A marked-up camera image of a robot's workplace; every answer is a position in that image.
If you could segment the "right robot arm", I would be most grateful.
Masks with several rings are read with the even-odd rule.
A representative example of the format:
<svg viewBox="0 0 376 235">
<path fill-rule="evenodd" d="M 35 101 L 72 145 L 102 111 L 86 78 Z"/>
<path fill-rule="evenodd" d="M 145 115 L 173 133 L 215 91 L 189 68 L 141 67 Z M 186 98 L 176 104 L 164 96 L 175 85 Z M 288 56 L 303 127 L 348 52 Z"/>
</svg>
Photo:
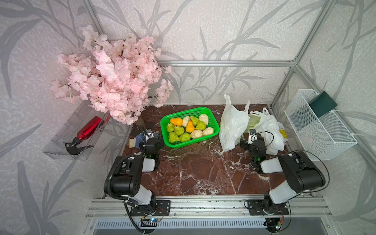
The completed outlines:
<svg viewBox="0 0 376 235">
<path fill-rule="evenodd" d="M 285 180 L 267 192 L 261 202 L 264 210 L 284 205 L 306 192 L 321 191 L 330 183 L 330 175 L 322 171 L 305 150 L 296 150 L 275 158 L 266 158 L 266 144 L 261 138 L 248 143 L 240 139 L 240 146 L 251 153 L 251 167 L 258 174 L 283 173 Z"/>
</svg>

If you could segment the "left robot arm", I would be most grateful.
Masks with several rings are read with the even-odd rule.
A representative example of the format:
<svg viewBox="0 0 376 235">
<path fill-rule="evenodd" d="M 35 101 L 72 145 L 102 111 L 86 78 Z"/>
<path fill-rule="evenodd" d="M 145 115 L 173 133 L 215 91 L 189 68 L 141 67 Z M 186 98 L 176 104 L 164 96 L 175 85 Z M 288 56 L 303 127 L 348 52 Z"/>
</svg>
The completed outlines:
<svg viewBox="0 0 376 235">
<path fill-rule="evenodd" d="M 142 186 L 144 172 L 156 171 L 160 164 L 162 137 L 151 137 L 141 144 L 141 154 L 117 156 L 106 181 L 104 193 L 130 206 L 156 207 L 155 195 Z"/>
</svg>

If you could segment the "orange pear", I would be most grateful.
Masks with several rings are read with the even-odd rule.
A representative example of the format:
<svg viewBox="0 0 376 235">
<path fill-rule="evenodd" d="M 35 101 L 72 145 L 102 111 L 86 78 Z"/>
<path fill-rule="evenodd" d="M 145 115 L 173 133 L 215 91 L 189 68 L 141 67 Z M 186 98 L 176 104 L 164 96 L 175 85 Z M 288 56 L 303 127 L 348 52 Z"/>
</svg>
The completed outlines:
<svg viewBox="0 0 376 235">
<path fill-rule="evenodd" d="M 183 125 L 183 120 L 179 117 L 171 118 L 169 121 L 170 121 L 171 124 L 173 124 L 175 126 L 182 126 Z"/>
<path fill-rule="evenodd" d="M 186 132 L 187 133 L 192 133 L 195 130 L 195 126 L 192 122 L 192 120 L 189 120 L 187 126 L 186 126 Z"/>
</svg>

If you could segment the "green plastic basket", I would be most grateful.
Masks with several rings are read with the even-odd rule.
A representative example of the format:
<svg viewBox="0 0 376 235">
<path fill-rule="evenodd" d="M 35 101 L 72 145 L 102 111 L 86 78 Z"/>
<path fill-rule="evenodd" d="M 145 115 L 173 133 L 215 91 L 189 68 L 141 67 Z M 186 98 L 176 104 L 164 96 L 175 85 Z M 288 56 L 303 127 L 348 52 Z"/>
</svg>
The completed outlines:
<svg viewBox="0 0 376 235">
<path fill-rule="evenodd" d="M 206 114 L 208 116 L 208 118 L 209 118 L 208 127 L 213 128 L 213 131 L 214 131 L 213 134 L 203 136 L 203 137 L 200 137 L 198 139 L 192 139 L 192 140 L 189 140 L 189 141 L 184 142 L 184 143 L 181 143 L 181 142 L 171 143 L 168 140 L 169 133 L 167 132 L 166 127 L 167 127 L 168 123 L 170 123 L 170 119 L 179 118 L 179 117 L 184 118 L 187 115 L 188 116 L 194 116 L 194 117 L 198 118 L 199 115 L 201 115 L 201 114 Z M 168 147 L 174 148 L 174 149 L 182 148 L 182 147 L 192 145 L 192 144 L 195 144 L 195 143 L 198 143 L 198 142 L 203 142 L 203 141 L 209 140 L 212 137 L 218 135 L 219 130 L 220 130 L 219 124 L 217 123 L 212 111 L 207 107 L 198 107 L 198 108 L 193 108 L 193 109 L 189 109 L 189 110 L 185 110 L 185 111 L 166 115 L 161 119 L 160 126 L 161 126 L 162 136 L 163 136 L 165 145 L 168 146 Z"/>
</svg>

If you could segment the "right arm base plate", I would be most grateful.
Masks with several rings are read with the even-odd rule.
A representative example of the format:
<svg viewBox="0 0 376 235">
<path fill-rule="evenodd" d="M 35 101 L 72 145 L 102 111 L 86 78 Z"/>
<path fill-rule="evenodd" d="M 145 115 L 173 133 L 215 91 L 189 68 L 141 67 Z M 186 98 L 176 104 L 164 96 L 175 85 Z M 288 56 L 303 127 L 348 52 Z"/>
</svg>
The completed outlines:
<svg viewBox="0 0 376 235">
<path fill-rule="evenodd" d="M 273 204 L 272 202 L 263 200 L 245 200 L 244 207 L 249 211 L 250 215 L 289 215 L 289 207 L 286 203 Z"/>
</svg>

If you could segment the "white printed plastic bag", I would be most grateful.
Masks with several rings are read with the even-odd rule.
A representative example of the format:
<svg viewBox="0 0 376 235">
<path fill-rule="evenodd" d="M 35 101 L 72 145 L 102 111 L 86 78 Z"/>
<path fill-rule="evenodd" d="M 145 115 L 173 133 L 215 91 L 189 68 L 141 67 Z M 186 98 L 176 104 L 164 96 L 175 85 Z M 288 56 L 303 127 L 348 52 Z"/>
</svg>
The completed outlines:
<svg viewBox="0 0 376 235">
<path fill-rule="evenodd" d="M 248 126 L 250 101 L 240 111 L 232 105 L 229 95 L 223 97 L 226 105 L 221 116 L 219 139 L 223 152 L 227 152 L 236 147 Z"/>
</svg>

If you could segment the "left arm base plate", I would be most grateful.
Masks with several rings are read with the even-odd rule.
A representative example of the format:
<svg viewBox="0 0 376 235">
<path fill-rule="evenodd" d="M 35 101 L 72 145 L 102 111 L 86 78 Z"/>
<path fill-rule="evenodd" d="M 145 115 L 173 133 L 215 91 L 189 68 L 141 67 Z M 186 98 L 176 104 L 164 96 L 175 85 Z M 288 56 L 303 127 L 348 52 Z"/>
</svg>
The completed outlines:
<svg viewBox="0 0 376 235">
<path fill-rule="evenodd" d="M 156 200 L 148 205 L 132 206 L 130 214 L 131 216 L 169 216 L 171 209 L 170 200 Z"/>
</svg>

